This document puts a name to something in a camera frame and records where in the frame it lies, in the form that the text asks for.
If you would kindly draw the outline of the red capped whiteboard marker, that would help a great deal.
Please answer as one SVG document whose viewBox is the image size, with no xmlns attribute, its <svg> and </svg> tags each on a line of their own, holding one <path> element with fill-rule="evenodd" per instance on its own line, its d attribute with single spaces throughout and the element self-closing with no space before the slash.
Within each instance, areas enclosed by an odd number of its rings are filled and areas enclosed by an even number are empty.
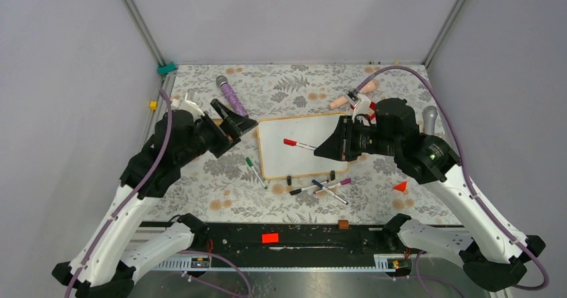
<svg viewBox="0 0 567 298">
<path fill-rule="evenodd" d="M 314 151 L 314 150 L 316 149 L 315 146 L 311 146 L 311 145 L 309 145 L 309 144 L 305 144 L 305 143 L 302 143 L 302 142 L 297 142 L 297 141 L 295 141 L 295 140 L 290 140 L 290 139 L 287 139 L 287 138 L 284 138 L 284 139 L 283 139 L 283 143 L 284 143 L 285 145 L 287 145 L 287 146 L 293 146 L 293 147 L 298 147 L 298 148 L 304 148 L 304 149 L 306 149 L 306 150 L 311 150 L 311 151 Z"/>
</svg>

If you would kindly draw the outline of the yellow framed whiteboard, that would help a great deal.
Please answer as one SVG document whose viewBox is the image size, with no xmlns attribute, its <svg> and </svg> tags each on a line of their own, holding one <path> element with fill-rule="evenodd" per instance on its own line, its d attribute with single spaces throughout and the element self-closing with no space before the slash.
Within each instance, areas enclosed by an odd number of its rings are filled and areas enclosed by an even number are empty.
<svg viewBox="0 0 567 298">
<path fill-rule="evenodd" d="M 311 150 L 284 144 L 285 139 L 317 147 L 334 131 L 341 113 L 261 120 L 257 126 L 262 175 L 267 180 L 343 173 L 347 162 L 314 156 Z"/>
</svg>

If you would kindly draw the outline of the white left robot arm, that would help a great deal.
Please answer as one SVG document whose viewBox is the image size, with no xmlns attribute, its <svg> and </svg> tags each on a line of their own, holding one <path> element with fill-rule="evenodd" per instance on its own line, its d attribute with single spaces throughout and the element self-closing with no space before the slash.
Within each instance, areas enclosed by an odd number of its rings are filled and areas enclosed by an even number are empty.
<svg viewBox="0 0 567 298">
<path fill-rule="evenodd" d="M 211 153 L 224 155 L 257 122 L 231 111 L 219 100 L 211 106 L 216 124 L 195 103 L 175 99 L 155 124 L 141 151 L 121 174 L 115 197 L 86 246 L 71 261 L 58 263 L 52 276 L 76 297 L 126 297 L 135 283 L 171 255 L 198 252 L 210 243 L 208 225 L 187 213 L 152 240 L 128 250 L 149 210 L 180 179 L 187 164 Z"/>
</svg>

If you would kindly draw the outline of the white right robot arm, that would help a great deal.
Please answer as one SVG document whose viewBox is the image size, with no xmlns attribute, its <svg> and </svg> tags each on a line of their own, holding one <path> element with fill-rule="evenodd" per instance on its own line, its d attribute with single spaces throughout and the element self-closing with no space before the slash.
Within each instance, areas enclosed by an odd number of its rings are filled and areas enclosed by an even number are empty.
<svg viewBox="0 0 567 298">
<path fill-rule="evenodd" d="M 408 247 L 441 257 L 486 291 L 519 288 L 526 263 L 541 254 L 545 242 L 519 231 L 474 189 L 457 153 L 442 138 L 420 131 L 405 100 L 381 100 L 374 114 L 373 124 L 365 124 L 363 114 L 341 116 L 315 156 L 341 162 L 363 154 L 392 156 L 399 170 L 437 196 L 465 228 L 463 234 L 449 233 L 398 214 L 384 226 L 385 247 L 394 253 Z"/>
</svg>

